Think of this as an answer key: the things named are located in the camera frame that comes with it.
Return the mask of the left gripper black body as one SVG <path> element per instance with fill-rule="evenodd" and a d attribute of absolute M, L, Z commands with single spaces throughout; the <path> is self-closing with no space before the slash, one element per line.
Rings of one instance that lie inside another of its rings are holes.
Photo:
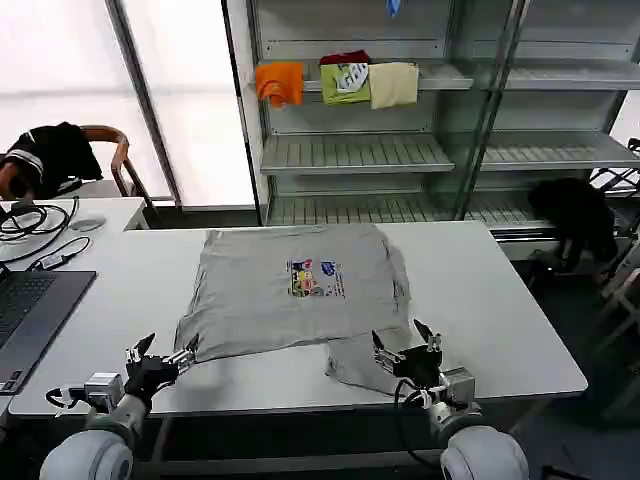
<path fill-rule="evenodd" d="M 140 399 L 151 399 L 161 388 L 171 385 L 178 377 L 178 366 L 167 357 L 143 356 L 126 364 L 128 379 L 124 385 L 126 394 Z"/>

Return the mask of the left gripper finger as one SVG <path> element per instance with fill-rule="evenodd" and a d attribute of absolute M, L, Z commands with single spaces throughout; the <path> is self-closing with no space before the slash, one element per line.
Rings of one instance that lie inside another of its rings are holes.
<path fill-rule="evenodd" d="M 148 336 L 139 340 L 133 347 L 128 348 L 125 352 L 126 364 L 133 365 L 142 361 L 147 351 L 152 345 L 155 339 L 155 334 L 151 333 Z"/>
<path fill-rule="evenodd" d="M 167 363 L 177 369 L 178 373 L 186 372 L 195 362 L 200 335 L 196 333 L 186 346 L 167 358 Z"/>

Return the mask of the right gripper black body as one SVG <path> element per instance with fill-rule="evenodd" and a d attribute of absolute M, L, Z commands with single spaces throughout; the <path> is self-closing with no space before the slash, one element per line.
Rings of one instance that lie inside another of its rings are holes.
<path fill-rule="evenodd" d="M 407 378 L 420 388 L 440 384 L 441 350 L 429 350 L 427 345 L 420 345 L 402 350 L 397 356 L 399 360 L 393 366 L 395 377 Z"/>

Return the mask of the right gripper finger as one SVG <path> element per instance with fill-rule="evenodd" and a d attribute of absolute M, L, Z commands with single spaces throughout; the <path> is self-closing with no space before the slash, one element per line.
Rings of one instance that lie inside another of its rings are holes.
<path fill-rule="evenodd" d="M 373 358 L 388 373 L 394 373 L 401 361 L 401 356 L 388 350 L 375 330 L 371 331 L 373 342 Z"/>
<path fill-rule="evenodd" d="M 421 342 L 415 342 L 414 348 L 424 350 L 428 353 L 441 353 L 442 352 L 442 336 L 440 333 L 434 333 L 426 324 L 418 320 L 413 319 L 413 325 Z"/>

